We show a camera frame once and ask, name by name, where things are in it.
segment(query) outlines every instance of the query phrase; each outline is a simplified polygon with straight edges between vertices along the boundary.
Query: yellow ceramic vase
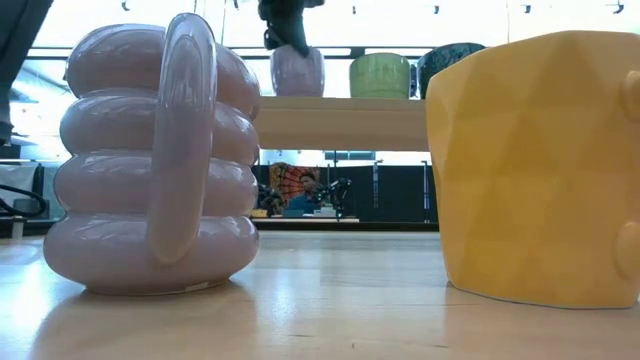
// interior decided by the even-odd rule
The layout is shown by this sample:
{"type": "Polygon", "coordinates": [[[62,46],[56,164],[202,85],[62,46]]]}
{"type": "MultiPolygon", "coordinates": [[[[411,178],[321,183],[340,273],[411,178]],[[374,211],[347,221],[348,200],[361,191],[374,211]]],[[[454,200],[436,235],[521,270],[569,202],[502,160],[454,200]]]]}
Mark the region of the yellow ceramic vase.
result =
{"type": "Polygon", "coordinates": [[[462,290],[624,308],[640,289],[640,37],[475,53],[427,90],[447,273],[462,290]]]}

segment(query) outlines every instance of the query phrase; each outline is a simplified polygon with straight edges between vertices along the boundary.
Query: person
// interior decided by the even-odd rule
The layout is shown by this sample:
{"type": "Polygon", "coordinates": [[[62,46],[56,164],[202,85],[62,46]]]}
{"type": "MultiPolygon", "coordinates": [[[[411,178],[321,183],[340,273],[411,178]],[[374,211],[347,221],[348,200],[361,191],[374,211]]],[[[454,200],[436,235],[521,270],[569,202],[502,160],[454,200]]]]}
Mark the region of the person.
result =
{"type": "Polygon", "coordinates": [[[300,175],[300,182],[304,188],[304,193],[291,200],[287,210],[302,210],[304,214],[313,214],[314,210],[320,209],[320,202],[316,200],[316,192],[318,190],[318,181],[316,176],[310,172],[300,175]]]}

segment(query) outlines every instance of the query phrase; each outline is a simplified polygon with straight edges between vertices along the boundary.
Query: shelf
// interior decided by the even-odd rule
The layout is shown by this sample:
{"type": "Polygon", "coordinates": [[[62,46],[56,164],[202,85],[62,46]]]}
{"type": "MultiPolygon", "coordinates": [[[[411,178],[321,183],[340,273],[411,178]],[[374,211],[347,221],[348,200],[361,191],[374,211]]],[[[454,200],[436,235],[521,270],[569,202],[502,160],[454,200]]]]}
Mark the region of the shelf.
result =
{"type": "Polygon", "coordinates": [[[262,97],[263,149],[428,151],[424,101],[262,97]]]}

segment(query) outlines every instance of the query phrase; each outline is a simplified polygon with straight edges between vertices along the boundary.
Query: vase handle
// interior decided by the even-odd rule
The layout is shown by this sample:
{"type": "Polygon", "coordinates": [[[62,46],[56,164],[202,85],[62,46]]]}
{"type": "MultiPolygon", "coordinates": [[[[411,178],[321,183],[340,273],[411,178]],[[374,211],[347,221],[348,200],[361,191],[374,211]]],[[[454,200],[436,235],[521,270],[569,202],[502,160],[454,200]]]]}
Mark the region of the vase handle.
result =
{"type": "Polygon", "coordinates": [[[154,126],[146,242],[163,264],[179,261],[200,226],[217,91],[209,25],[180,14],[165,35],[154,126]]]}

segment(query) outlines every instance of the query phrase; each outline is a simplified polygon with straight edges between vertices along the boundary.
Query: wooden table surface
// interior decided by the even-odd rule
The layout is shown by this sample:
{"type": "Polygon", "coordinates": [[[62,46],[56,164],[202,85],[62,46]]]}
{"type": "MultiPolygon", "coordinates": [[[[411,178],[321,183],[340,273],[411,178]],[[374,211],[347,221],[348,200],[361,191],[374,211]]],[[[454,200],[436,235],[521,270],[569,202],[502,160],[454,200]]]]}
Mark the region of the wooden table surface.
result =
{"type": "Polygon", "coordinates": [[[0,359],[640,359],[640,308],[569,311],[447,287],[437,234],[263,233],[214,289],[107,297],[0,246],[0,359]]]}

